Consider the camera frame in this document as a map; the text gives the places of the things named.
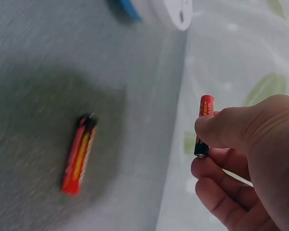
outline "floor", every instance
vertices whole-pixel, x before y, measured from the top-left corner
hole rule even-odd
[[[153,231],[186,33],[117,0],[0,0],[0,231]],[[60,182],[79,115],[99,130],[82,192]]]

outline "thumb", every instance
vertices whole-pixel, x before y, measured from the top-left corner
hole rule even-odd
[[[250,117],[249,107],[225,108],[216,116],[202,116],[195,122],[197,136],[215,148],[246,148],[246,124]]]

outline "white round object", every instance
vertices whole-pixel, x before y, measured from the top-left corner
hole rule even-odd
[[[186,30],[192,20],[192,0],[129,0],[139,18],[147,23],[157,21],[170,29]]]
[[[186,30],[192,20],[192,0],[151,0],[158,18],[172,29]]]

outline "green leaf pattern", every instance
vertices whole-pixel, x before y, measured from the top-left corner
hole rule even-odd
[[[253,106],[272,95],[285,94],[286,88],[287,78],[285,76],[270,73],[264,76],[253,90],[251,90],[243,105]]]
[[[276,14],[277,16],[286,19],[285,13],[284,13],[284,9],[282,7],[282,5],[280,4],[279,0],[266,0],[270,10]]]

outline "blue object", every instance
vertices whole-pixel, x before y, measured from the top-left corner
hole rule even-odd
[[[130,15],[132,19],[134,19],[135,21],[141,21],[138,12],[135,10],[130,0],[120,0],[120,1],[125,11]]]

